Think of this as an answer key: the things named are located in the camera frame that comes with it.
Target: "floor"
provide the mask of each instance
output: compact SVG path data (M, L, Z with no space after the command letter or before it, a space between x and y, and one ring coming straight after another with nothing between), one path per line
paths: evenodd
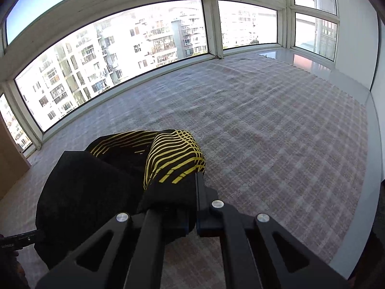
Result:
M304 69L320 78L323 78L330 83L337 86L340 90L346 92L347 94L351 95L353 98L355 98L357 101L359 101L361 104L365 105L366 112L367 112L367 133L368 133L368 151L367 151L367 162L366 162L366 172L365 177L363 181L363 187L361 196L358 200L357 207L355 209L355 213L353 216L353 219L351 221L351 225L348 228L347 233L345 234L345 237L337 250L336 254L332 258L330 262L330 266L333 267L335 270L337 270L341 275L344 277L349 277L350 273L354 269L362 250L365 246L365 243L367 241L367 238L369 236L370 230L372 228L376 208L377 208L377 202L378 202L378 196L379 196L379 189L380 189L380 181L381 181L381 147L380 147L380 134L379 134L379 125L377 121L377 116L372 100L372 96L368 89L363 87L361 84L357 83L353 79L347 77L346 75L340 73L336 69L333 68L331 64L325 64L322 65L319 62L316 61L316 59L312 59L311 56L308 56L302 52L297 52L295 50L288 50L288 49L276 49L274 51L261 51L259 54L274 58L278 61L282 61L291 65L295 65L301 69ZM103 110L103 112L106 112L106 114L112 114L116 110L115 109L108 109L106 108ZM126 121L130 121L129 114L126 115L124 118ZM108 121L112 126L116 125L117 129L121 129L121 123L116 122L114 118L108 118ZM47 144L45 144L46 147L50 147L50 149L53 149L55 155L58 157L60 156L60 151L63 151L60 147L57 147L55 143L60 143L60 141L64 138L71 137L73 133L71 132L71 126L75 127L75 129L79 128L79 126L82 126L82 123L80 123L78 120L67 126L64 130L66 131L67 135L65 136L65 133L59 134L56 138L52 138L47 141ZM92 126L92 123L89 123L85 129L90 129ZM90 136L87 136L83 141L82 145L80 145L80 148L73 147L66 148L70 150L80 150L84 149L88 143L90 143L93 139L95 139L95 136L100 136L106 134L104 131L98 131L98 128L96 128L95 131L92 132ZM34 153L30 159L31 161L36 161L36 153ZM43 174L49 173L49 170L52 169L55 162L52 164L47 162L47 166L44 167L45 170L42 170L40 172L40 175L37 175L37 177L42 177ZM26 193L26 199L28 200L26 202L28 206L28 210L30 212L33 212L33 202L30 198L32 196L32 192ZM15 208L14 214L9 214L8 217L12 217L15 222L18 221L19 213L17 208ZM0 227L2 227L2 219L0 218ZM27 227L18 227L18 229L24 229L28 230Z
M330 262L331 267L345 278L348 278L358 262L369 237L380 193L382 162L381 139L372 95L367 88L354 79L342 74L333 66L326 67L320 64L306 54L289 49L277 49L274 51L261 52L260 54L307 70L334 84L366 106L368 154L361 197L359 198L353 221L345 235L343 243Z

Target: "balcony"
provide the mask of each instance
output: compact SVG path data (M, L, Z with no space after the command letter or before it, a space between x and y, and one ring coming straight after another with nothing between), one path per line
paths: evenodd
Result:
M153 54L155 53L160 53L160 52L163 52L163 51L166 51L166 50L170 50L170 49L173 49L175 48L175 43L174 42L170 42L170 43L167 43L165 45L160 45L160 46L156 46L154 48L151 48Z

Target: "carpet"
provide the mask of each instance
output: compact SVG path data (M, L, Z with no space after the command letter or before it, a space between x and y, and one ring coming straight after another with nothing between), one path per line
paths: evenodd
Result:
M255 52L195 64L132 88L84 114L34 153L0 201L4 235L34 229L36 203L64 150L133 130L185 129L200 145L205 183L240 212L273 216L325 262L361 193L366 110L304 70ZM47 271L20 251L30 285ZM219 240L193 232L166 247L162 288L224 288Z

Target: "cloth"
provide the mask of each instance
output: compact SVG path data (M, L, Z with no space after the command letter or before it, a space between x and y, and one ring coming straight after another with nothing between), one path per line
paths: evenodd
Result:
M171 204L194 212L194 173L204 169L193 136L179 130L124 132L65 151L37 204L45 239L35 250L51 269L119 212Z

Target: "white apartment building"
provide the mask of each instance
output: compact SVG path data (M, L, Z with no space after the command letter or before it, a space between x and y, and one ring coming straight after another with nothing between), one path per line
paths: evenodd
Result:
M194 4L175 8L160 3L111 15L68 35L16 81L45 131L121 82L206 51L202 11Z

